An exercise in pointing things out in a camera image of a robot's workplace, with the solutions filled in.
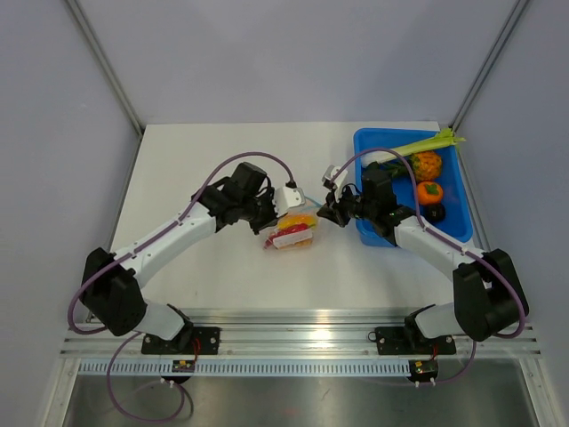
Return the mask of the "yellow mango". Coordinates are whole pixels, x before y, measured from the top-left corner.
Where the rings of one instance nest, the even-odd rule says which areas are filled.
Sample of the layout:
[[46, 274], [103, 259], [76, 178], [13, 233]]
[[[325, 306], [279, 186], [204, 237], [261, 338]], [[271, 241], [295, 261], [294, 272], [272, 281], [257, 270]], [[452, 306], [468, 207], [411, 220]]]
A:
[[280, 219], [277, 228], [279, 230], [288, 229], [293, 226], [304, 224], [309, 228], [316, 227], [318, 223], [317, 217], [308, 212], [303, 213], [289, 213], [284, 218]]

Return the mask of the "clear zip top bag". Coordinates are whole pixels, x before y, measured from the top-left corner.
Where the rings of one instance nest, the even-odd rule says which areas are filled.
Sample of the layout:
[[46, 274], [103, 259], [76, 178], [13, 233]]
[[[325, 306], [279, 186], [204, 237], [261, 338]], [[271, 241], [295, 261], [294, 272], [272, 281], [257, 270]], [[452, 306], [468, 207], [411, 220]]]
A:
[[276, 226], [262, 233], [263, 249], [284, 251], [311, 246], [317, 237], [317, 212], [321, 207], [321, 203], [307, 197], [304, 205], [294, 207]]

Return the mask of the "red chili pepper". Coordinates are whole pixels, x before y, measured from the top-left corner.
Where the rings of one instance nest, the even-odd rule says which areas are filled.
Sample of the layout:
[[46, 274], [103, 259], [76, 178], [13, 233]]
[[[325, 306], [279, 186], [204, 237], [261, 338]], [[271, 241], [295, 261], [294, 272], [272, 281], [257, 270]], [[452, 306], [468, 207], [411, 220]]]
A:
[[312, 239], [312, 229], [301, 224], [284, 230], [272, 232], [265, 241], [265, 247], [280, 249], [285, 246], [294, 246], [297, 243]]

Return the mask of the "blue plastic tray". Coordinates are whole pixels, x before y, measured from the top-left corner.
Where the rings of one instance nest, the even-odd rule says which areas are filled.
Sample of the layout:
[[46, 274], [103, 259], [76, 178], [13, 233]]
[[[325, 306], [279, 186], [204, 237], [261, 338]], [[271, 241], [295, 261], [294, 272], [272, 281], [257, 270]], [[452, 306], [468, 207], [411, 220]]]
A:
[[[378, 147], [396, 149], [439, 134], [441, 137], [451, 136], [451, 132], [450, 129], [435, 133], [435, 131], [426, 130], [363, 128], [356, 131], [353, 136], [354, 152], [357, 154], [366, 149]], [[442, 205], [445, 208], [445, 218], [440, 222], [431, 223], [449, 236], [461, 242], [468, 242], [473, 231], [456, 148], [449, 146], [434, 149], [434, 151], [442, 158], [442, 172], [435, 182], [443, 189]], [[365, 157], [360, 157], [355, 161], [356, 185], [359, 189], [361, 189], [361, 175], [365, 169], [362, 160], [365, 161]], [[392, 178], [392, 187], [399, 204], [414, 208], [413, 186], [408, 172], [405, 172], [404, 176]], [[356, 226], [364, 245], [392, 247], [387, 240], [375, 234], [370, 222], [357, 220]]]

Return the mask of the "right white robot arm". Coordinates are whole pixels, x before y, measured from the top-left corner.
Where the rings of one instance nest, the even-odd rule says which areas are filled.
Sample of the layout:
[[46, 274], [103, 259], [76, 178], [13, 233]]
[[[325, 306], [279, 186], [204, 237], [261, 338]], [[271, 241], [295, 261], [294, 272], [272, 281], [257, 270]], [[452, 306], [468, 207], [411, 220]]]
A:
[[352, 219], [372, 224], [391, 245], [418, 255], [453, 284], [451, 302], [432, 304], [405, 317], [405, 346], [424, 352], [438, 338], [465, 334], [474, 342], [491, 336], [508, 338], [505, 328], [525, 327], [529, 304], [515, 266], [501, 249], [485, 252], [433, 227], [420, 214], [400, 205], [389, 176], [382, 170], [365, 173], [360, 189], [345, 182], [346, 172], [330, 166], [323, 178], [329, 190], [318, 216], [341, 227]]

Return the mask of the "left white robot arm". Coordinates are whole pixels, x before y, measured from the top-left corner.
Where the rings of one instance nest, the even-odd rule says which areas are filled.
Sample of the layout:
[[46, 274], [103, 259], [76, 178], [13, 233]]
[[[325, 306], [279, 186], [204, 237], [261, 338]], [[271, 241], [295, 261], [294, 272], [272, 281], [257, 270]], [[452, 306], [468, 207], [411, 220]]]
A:
[[254, 233], [276, 224], [282, 191], [259, 167], [243, 162], [229, 176], [206, 183], [178, 217], [126, 248], [101, 248], [87, 257], [78, 299], [115, 336], [146, 334], [169, 352], [192, 343], [193, 323], [171, 304], [146, 300], [141, 289], [163, 267], [202, 239], [239, 221]]

